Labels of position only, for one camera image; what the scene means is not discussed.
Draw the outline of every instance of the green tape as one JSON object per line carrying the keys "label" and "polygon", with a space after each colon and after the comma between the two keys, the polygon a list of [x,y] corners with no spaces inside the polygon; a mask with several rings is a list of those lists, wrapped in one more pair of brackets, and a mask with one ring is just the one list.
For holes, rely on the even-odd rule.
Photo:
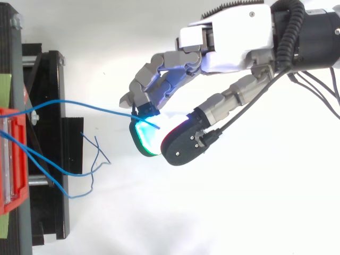
{"label": "green tape", "polygon": [[11,74],[0,74],[0,107],[8,108],[10,105]]}
{"label": "green tape", "polygon": [[7,239],[10,214],[0,215],[0,239]]}
{"label": "green tape", "polygon": [[[10,105],[11,74],[0,74],[0,107],[8,108]],[[10,214],[0,215],[0,239],[7,239],[9,233]]]}

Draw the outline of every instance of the black cylinder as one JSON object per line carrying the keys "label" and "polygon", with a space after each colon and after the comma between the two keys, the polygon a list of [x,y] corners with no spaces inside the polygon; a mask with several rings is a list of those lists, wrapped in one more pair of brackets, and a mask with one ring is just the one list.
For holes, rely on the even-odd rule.
{"label": "black cylinder", "polygon": [[[274,13],[275,50],[289,21],[289,12]],[[340,58],[340,17],[322,9],[306,11],[296,42],[293,72],[332,67]]]}

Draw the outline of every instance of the electrical wire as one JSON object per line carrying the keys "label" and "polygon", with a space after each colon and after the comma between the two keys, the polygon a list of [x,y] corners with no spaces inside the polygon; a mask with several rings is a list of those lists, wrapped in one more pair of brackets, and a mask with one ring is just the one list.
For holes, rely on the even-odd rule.
{"label": "electrical wire", "polygon": [[305,89],[308,89],[310,92],[312,92],[315,96],[317,96],[327,107],[328,109],[340,120],[340,115],[338,115],[336,113],[336,111],[333,109],[333,107],[330,105],[330,103],[327,100],[324,100],[322,98],[322,96],[320,96],[318,93],[316,93],[314,90],[312,90],[311,88],[309,88],[308,86],[306,86],[305,84],[301,83],[301,82],[295,82],[296,84],[304,87]]}
{"label": "electrical wire", "polygon": [[[95,158],[95,161],[93,161],[93,164],[92,164],[92,166],[91,166],[91,172],[92,172],[92,170],[93,170],[93,168],[94,168],[94,166],[95,166],[95,163],[96,163],[96,161],[97,161],[97,159],[98,159],[98,156],[99,156],[99,153],[100,153],[99,144],[98,144],[98,141],[97,141],[97,137],[96,137],[96,136],[95,136],[95,140],[96,140],[98,152],[97,152],[97,156],[96,156],[96,158]],[[91,181],[91,190],[90,190],[90,192],[92,192],[92,191],[94,190],[95,178],[94,178],[93,172],[92,172],[92,174],[91,174],[91,179],[92,179],[92,181]]]}
{"label": "electrical wire", "polygon": [[227,124],[222,126],[219,131],[222,133],[225,131],[228,127],[230,127],[235,121],[237,121],[246,111],[249,110],[250,107],[252,107],[257,100],[259,100],[263,94],[275,83],[278,79],[280,79],[282,76],[284,76],[286,73],[290,71],[291,67],[287,67],[284,69],[281,73],[279,73],[276,77],[274,77],[255,97],[253,100],[250,101],[239,113],[237,113],[230,121],[228,121]]}
{"label": "electrical wire", "polygon": [[316,78],[314,75],[312,75],[311,73],[307,72],[307,71],[303,71],[303,74],[307,75],[309,78],[315,80],[317,83],[319,83],[324,89],[326,89],[333,97],[335,96],[335,93],[326,85],[324,84],[322,81],[320,81],[318,78]]}
{"label": "electrical wire", "polygon": [[45,106],[48,106],[48,105],[53,105],[53,104],[61,104],[61,103],[67,103],[67,104],[74,104],[74,105],[80,105],[80,106],[83,106],[83,107],[87,107],[87,108],[90,108],[90,109],[94,109],[94,110],[97,110],[97,111],[101,111],[101,112],[104,112],[104,113],[111,113],[111,114],[116,114],[116,115],[121,115],[121,116],[125,116],[125,117],[130,117],[130,118],[134,118],[135,120],[138,120],[138,121],[143,121],[147,124],[149,124],[150,126],[153,126],[154,128],[156,129],[160,129],[157,125],[154,125],[140,117],[137,117],[137,116],[133,116],[131,114],[127,114],[127,113],[119,113],[119,112],[115,112],[113,110],[107,110],[107,109],[103,109],[103,108],[99,108],[99,107],[96,107],[96,106],[92,106],[92,105],[87,105],[87,104],[84,104],[84,103],[80,103],[80,102],[76,102],[76,101],[70,101],[70,100],[51,100],[51,101],[47,101],[45,103],[42,103],[40,105],[37,105],[31,109],[28,109],[28,110],[24,110],[22,112],[18,112],[18,113],[12,113],[12,114],[7,114],[7,115],[0,115],[0,118],[9,118],[9,117],[14,117],[14,116],[18,116],[18,115],[21,115],[21,114],[26,114],[26,113],[31,113],[35,110],[38,110],[38,109],[41,109]]}
{"label": "electrical wire", "polygon": [[[104,164],[110,164],[110,163],[106,163],[106,162],[103,162],[101,163],[96,169],[93,170],[93,167],[96,163],[96,160],[98,158],[98,155],[97,154],[97,157],[92,165],[92,168],[91,168],[91,172],[89,174],[92,175],[92,185],[91,185],[91,190],[85,194],[82,194],[82,195],[76,195],[76,196],[70,196],[65,190],[64,188],[60,185],[60,183],[55,180],[35,159],[34,157],[32,156],[32,154],[28,151],[28,147],[25,146],[24,144],[22,144],[21,142],[19,142],[18,140],[16,140],[14,137],[12,137],[11,135],[5,133],[4,131],[0,130],[0,136],[2,136],[3,138],[5,139],[8,139],[9,141],[12,141],[14,142],[16,145],[19,146],[19,148],[21,148],[21,150],[32,160],[32,162],[42,171],[43,174],[46,175],[46,177],[48,177],[60,190],[61,192],[68,198],[70,199],[75,199],[75,198],[80,198],[80,197],[85,197],[86,195],[90,194],[93,190],[93,182],[94,182],[94,179],[93,179],[93,173],[96,172],[98,169],[100,169]],[[98,145],[98,141],[96,139],[96,143],[97,143],[97,148],[98,148],[98,151],[99,151],[99,145]]]}
{"label": "electrical wire", "polygon": [[323,98],[324,101],[326,101],[327,103],[329,103],[329,101],[327,100],[327,98],[324,96],[324,94],[321,93],[320,90],[317,89],[317,87],[315,87],[312,83],[310,83],[305,77],[303,77],[301,74],[296,73],[304,82],[306,82],[309,86],[311,86],[312,88],[314,88],[314,90]]}
{"label": "electrical wire", "polygon": [[84,134],[83,132],[80,132],[80,134],[90,143],[92,144],[94,147],[98,148],[98,150],[101,152],[101,154],[106,158],[106,160],[111,164],[110,160],[105,156],[104,152],[100,149],[100,147],[98,146],[98,143],[97,145],[95,145],[93,142],[91,142]]}
{"label": "electrical wire", "polygon": [[338,91],[338,86],[336,85],[336,78],[335,78],[335,72],[334,72],[333,67],[330,68],[330,75],[331,75],[331,80],[333,82],[335,97],[336,97],[336,100],[338,100],[338,103],[340,105],[340,95],[339,95],[339,91]]}
{"label": "electrical wire", "polygon": [[[5,138],[8,138],[9,137],[9,134],[5,133],[4,131],[0,130],[0,134],[1,136],[5,137]],[[28,152],[34,154],[35,156],[37,156],[38,158],[41,158],[42,160],[46,161],[47,163],[49,163],[51,166],[55,167],[57,170],[59,170],[60,172],[62,172],[63,174],[65,175],[69,175],[69,176],[73,176],[73,177],[85,177],[85,176],[88,176],[90,174],[93,174],[95,173],[97,170],[95,170],[94,172],[89,172],[89,173],[86,173],[86,174],[73,174],[73,173],[70,173],[70,172],[67,172],[65,171],[64,169],[62,169],[60,166],[58,166],[57,164],[55,164],[54,162],[52,162],[51,160],[49,160],[48,158],[44,157],[43,155],[39,154],[38,152],[36,152],[35,150],[27,147],[26,145],[22,145],[25,150],[27,150]]]}

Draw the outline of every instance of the coiled black cable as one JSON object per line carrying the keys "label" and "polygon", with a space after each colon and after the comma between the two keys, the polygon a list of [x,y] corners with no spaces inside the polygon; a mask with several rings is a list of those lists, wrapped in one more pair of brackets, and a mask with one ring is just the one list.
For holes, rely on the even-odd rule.
{"label": "coiled black cable", "polygon": [[305,9],[299,0],[279,0],[271,6],[271,12],[289,11],[290,19],[276,52],[276,69],[292,67],[295,44],[304,21]]}

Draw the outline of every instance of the black cable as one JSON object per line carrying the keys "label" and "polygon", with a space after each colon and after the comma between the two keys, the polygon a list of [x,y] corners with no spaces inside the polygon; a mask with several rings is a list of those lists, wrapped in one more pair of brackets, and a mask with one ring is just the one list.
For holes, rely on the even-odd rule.
{"label": "black cable", "polygon": [[303,77],[301,74],[296,73],[302,80],[304,80],[309,86],[311,86],[312,88],[314,88],[314,90],[322,97],[322,99],[324,101],[326,101],[327,103],[329,103],[329,101],[327,100],[327,98],[324,96],[324,94],[322,94],[320,92],[320,90],[317,89],[317,87],[315,87],[312,83],[310,83],[305,77]]}
{"label": "black cable", "polygon": [[340,95],[339,95],[339,91],[338,91],[338,86],[336,85],[336,78],[335,78],[335,72],[334,72],[333,67],[330,68],[330,75],[331,75],[331,80],[333,82],[335,97],[336,97],[336,100],[338,100],[338,103],[340,105]]}
{"label": "black cable", "polygon": [[306,86],[305,84],[302,84],[300,82],[296,82],[296,84],[304,87],[305,89],[308,89],[310,92],[312,92],[315,96],[317,96],[327,107],[328,109],[340,120],[340,115],[338,115],[336,113],[336,111],[332,108],[332,106],[330,105],[330,103],[328,101],[324,101],[323,98],[318,95],[314,90],[312,90],[311,88],[309,88],[308,86]]}
{"label": "black cable", "polygon": [[323,86],[324,89],[326,89],[333,97],[336,97],[335,96],[335,93],[326,85],[324,84],[322,81],[320,81],[318,78],[316,78],[314,75],[312,75],[311,73],[307,72],[307,71],[304,71],[302,72],[304,73],[305,75],[307,75],[309,78],[315,80],[317,83],[319,83],[321,86]]}
{"label": "black cable", "polygon": [[296,84],[298,84],[298,85],[300,85],[300,86],[302,86],[302,87],[304,87],[305,89],[308,89],[310,92],[312,92],[315,96],[317,96],[327,107],[328,107],[328,109],[340,120],[340,115],[338,115],[337,113],[336,113],[336,111],[333,109],[333,107],[330,105],[330,103],[328,102],[328,100],[325,98],[325,96],[313,85],[313,84],[311,84],[309,81],[307,81],[304,77],[302,77],[301,75],[299,75],[298,74],[298,76],[299,77],[301,77],[305,82],[307,82],[310,86],[312,86],[318,93],[316,93],[314,90],[312,90],[311,88],[309,88],[308,86],[306,86],[305,84],[303,84],[303,83],[301,83],[301,82],[299,82],[298,80],[297,80],[297,78],[294,76],[294,74],[293,73],[290,73],[290,74],[288,74],[288,77],[289,77],[289,79],[292,81],[292,82],[294,82],[294,83],[296,83]]}
{"label": "black cable", "polygon": [[276,77],[274,77],[261,91],[260,93],[258,93],[253,100],[250,101],[250,103],[248,103],[239,113],[237,113],[230,121],[228,121],[227,124],[225,124],[224,126],[222,126],[219,129],[219,133],[222,133],[223,131],[225,131],[228,127],[230,127],[235,121],[237,121],[246,111],[249,110],[250,107],[252,107],[257,100],[260,99],[260,97],[263,96],[263,94],[265,92],[267,92],[267,90],[275,83],[277,82],[278,79],[280,79],[282,76],[284,76],[285,74],[287,74],[290,71],[290,67],[287,67],[285,70],[283,70],[281,73],[279,73]]}
{"label": "black cable", "polygon": [[288,25],[276,50],[276,67],[278,70],[283,70],[288,66],[292,66],[295,45],[305,15],[304,5],[299,0],[279,0],[270,9],[272,13],[289,11],[290,14]]}

